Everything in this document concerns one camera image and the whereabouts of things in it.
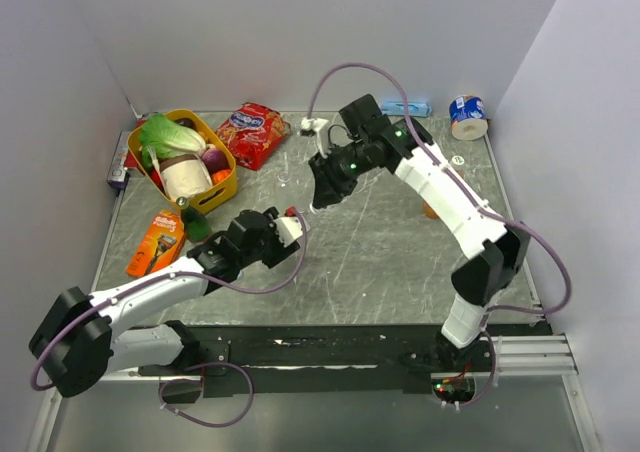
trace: gray marble tabletop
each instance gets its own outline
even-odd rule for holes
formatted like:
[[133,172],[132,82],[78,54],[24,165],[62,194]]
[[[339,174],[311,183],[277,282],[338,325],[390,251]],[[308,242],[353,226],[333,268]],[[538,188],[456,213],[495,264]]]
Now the gray marble tabletop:
[[[216,129],[229,113],[201,113]],[[241,210],[276,206],[281,212],[295,205],[306,213],[312,228],[306,262],[286,288],[266,296],[247,296],[220,289],[198,300],[175,305],[141,325],[171,319],[186,324],[392,324],[442,323],[454,298],[451,272],[463,260],[457,242],[439,220],[425,217],[422,200],[386,170],[363,176],[352,196],[341,204],[309,212],[313,177],[307,160],[316,152],[313,139],[300,137],[296,124],[302,113],[285,113],[292,135],[257,172],[238,169],[239,189],[234,198],[207,218],[214,230],[226,229]],[[338,114],[319,113],[335,123]],[[465,159],[465,180],[506,215],[491,156],[484,140],[460,142],[451,135],[448,118],[420,119],[445,156]],[[341,130],[334,140],[346,141]],[[125,268],[154,215],[170,208],[146,181],[131,179],[109,240],[97,288],[122,285],[131,279]],[[187,242],[182,253],[192,247]],[[265,288],[282,281],[293,269],[291,257],[272,270],[254,264],[239,284]],[[520,273],[500,303],[531,306],[527,278]],[[531,318],[512,312],[492,315],[494,323],[523,323]]]

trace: blue logo on bag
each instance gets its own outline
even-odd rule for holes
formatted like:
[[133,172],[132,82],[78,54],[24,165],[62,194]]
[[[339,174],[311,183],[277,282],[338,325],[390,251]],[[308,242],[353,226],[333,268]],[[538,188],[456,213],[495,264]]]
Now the blue logo on bag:
[[233,125],[242,129],[259,129],[264,124],[262,117],[254,117],[244,112],[234,112],[229,120]]

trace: red snack bag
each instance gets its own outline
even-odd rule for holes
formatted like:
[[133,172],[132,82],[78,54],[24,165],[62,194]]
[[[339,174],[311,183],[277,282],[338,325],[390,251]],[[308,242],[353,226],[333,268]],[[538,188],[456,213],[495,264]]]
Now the red snack bag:
[[244,104],[222,124],[216,135],[247,169],[258,170],[289,134],[290,126],[275,110]]

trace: paper towel roll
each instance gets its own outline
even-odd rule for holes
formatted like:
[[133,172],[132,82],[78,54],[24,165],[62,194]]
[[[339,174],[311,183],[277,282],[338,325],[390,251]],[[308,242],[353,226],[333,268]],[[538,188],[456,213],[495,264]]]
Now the paper towel roll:
[[482,99],[461,95],[449,106],[451,132],[458,140],[475,140],[487,132],[487,117]]
[[487,119],[465,119],[451,127],[451,133],[458,140],[476,140],[487,133]]

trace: lettuce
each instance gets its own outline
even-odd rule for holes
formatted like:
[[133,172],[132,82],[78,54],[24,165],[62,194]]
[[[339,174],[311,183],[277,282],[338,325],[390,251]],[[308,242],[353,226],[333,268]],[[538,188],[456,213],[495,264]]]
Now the lettuce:
[[183,154],[199,157],[207,150],[207,144],[195,130],[178,125],[162,114],[152,115],[142,124],[138,140],[142,145],[142,165],[146,169],[152,167],[149,147],[156,151],[159,160]]

